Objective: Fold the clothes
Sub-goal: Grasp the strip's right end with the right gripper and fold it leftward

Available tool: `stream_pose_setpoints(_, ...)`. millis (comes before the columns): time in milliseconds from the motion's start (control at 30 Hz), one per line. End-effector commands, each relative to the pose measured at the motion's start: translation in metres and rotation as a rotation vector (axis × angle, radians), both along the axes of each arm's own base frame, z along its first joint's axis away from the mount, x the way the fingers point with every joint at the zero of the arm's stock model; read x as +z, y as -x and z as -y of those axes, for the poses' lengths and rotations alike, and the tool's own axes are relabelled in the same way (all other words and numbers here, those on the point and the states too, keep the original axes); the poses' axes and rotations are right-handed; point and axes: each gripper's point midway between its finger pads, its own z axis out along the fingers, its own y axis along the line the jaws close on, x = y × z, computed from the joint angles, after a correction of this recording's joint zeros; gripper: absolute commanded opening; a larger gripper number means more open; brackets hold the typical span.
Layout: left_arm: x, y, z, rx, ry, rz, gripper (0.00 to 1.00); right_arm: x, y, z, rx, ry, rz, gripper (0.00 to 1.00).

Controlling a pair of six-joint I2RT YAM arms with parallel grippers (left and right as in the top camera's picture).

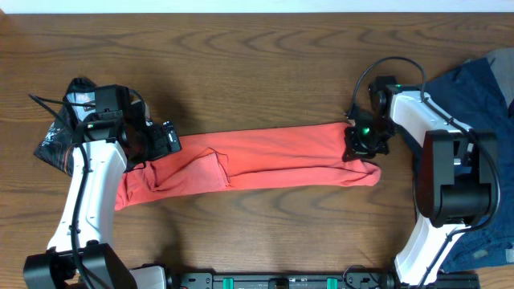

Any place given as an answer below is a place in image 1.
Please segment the red orange t-shirt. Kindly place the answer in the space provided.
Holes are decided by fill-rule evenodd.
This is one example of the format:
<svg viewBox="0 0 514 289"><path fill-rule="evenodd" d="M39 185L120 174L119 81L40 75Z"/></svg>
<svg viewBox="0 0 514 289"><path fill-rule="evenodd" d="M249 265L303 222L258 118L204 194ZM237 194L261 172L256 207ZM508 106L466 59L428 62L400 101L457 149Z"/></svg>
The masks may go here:
<svg viewBox="0 0 514 289"><path fill-rule="evenodd" d="M378 166L344 161L346 127L331 123L183 136L180 152L123 175L115 208L230 190L376 185Z"/></svg>

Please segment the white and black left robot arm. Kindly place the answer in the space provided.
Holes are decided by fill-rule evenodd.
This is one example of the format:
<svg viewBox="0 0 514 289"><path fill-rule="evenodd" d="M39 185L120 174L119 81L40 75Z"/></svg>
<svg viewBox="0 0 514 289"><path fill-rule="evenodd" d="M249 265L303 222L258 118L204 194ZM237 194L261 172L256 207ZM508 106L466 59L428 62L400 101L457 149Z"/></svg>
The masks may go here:
<svg viewBox="0 0 514 289"><path fill-rule="evenodd" d="M116 191L129 166L175 153L173 125L154 124L143 100L124 97L91 103L63 102L70 115L85 116L70 125L74 168L58 227L42 254L27 257L23 278L29 288L167 288L171 279L161 264L127 268L112 241Z"/></svg>

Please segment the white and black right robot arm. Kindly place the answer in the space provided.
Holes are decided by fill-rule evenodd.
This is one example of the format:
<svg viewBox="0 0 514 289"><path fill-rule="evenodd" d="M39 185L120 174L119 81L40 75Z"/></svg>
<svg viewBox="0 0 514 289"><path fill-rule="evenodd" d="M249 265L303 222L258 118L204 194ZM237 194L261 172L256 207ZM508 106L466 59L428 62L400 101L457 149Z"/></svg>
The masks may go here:
<svg viewBox="0 0 514 289"><path fill-rule="evenodd" d="M348 270L350 288L472 288L476 277L440 277L439 268L466 233L481 230L500 204L496 137L476 132L440 108L422 85L378 76L369 85L372 111L352 104L345 130L344 161L388 154L388 140L402 135L417 157L414 204L417 221L388 272Z"/></svg>

